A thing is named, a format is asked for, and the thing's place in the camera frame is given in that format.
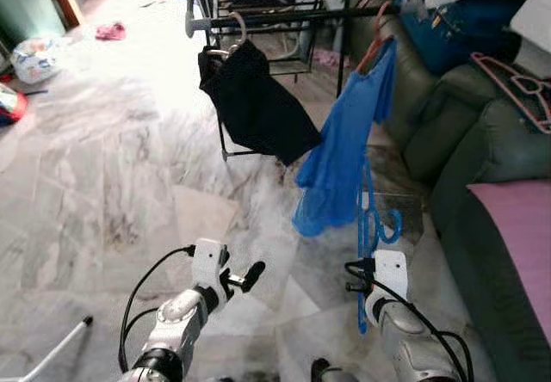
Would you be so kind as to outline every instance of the blue garment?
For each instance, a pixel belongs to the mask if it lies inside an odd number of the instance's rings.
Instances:
[[[350,74],[321,131],[322,143],[302,165],[296,182],[304,188],[293,224],[303,236],[356,219],[367,140],[373,120],[381,123],[393,103],[396,41],[387,41],[367,75]]]

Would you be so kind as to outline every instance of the black cloth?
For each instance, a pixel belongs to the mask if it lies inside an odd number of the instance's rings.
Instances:
[[[270,74],[266,56],[245,41],[225,62],[199,53],[201,84],[236,144],[275,155],[285,165],[321,142],[299,101]]]

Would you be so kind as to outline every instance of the white plastic bag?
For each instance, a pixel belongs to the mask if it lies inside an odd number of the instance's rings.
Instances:
[[[49,38],[20,43],[9,58],[17,77],[24,83],[39,83],[61,71],[55,56],[56,47],[55,40]]]

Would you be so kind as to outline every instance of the clothes drying rack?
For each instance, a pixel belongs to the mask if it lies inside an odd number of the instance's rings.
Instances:
[[[202,18],[194,17],[194,2],[197,1],[201,9]],[[275,34],[311,31],[310,40],[307,43],[305,54],[291,56],[284,59],[269,59],[270,66],[277,63],[301,63],[304,65],[299,70],[293,71],[271,71],[271,75],[294,75],[296,82],[297,75],[308,73],[312,70],[313,48],[316,40],[316,30],[327,20],[342,21],[342,44],[340,46],[338,74],[337,74],[337,96],[340,95],[344,80],[344,42],[347,41],[350,31],[350,20],[356,17],[376,16],[380,7],[351,8],[350,0],[343,0],[342,9],[326,9],[324,0],[292,0],[286,2],[272,2],[269,8],[250,4],[235,3],[229,6],[232,0],[188,0],[186,8],[186,34],[192,37],[194,32],[205,31],[207,43],[214,44],[220,48],[222,37],[227,35],[240,34],[238,21],[229,16],[232,11],[238,11],[247,28],[247,35],[253,34]],[[385,15],[399,13],[399,7],[389,6]],[[220,143],[224,161],[231,156],[257,154],[256,151],[234,151],[226,150],[226,142],[222,129],[222,122],[218,115],[218,126],[220,131]]]

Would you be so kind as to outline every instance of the pink cushion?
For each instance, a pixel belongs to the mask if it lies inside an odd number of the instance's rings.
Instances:
[[[551,343],[551,181],[468,186],[498,227]]]

